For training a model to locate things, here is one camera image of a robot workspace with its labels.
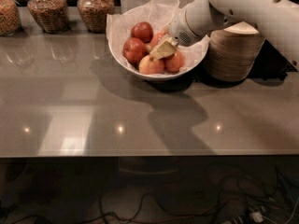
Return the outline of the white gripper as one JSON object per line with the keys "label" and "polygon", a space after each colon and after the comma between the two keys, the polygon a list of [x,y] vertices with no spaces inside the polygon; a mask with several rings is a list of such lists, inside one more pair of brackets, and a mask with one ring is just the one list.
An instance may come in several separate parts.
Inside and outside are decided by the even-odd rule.
{"label": "white gripper", "polygon": [[200,42],[206,35],[237,23],[220,13],[208,0],[194,0],[177,12],[169,25],[169,34],[150,52],[154,61],[176,53],[178,44],[184,47]]}

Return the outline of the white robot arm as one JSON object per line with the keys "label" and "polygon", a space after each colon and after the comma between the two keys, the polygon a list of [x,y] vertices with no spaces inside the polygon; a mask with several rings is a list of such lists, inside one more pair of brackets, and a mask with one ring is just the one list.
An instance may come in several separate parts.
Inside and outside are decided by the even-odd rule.
{"label": "white robot arm", "polygon": [[299,5],[289,0],[194,0],[176,13],[167,30],[176,44],[189,47],[242,21],[289,63],[299,63]]}

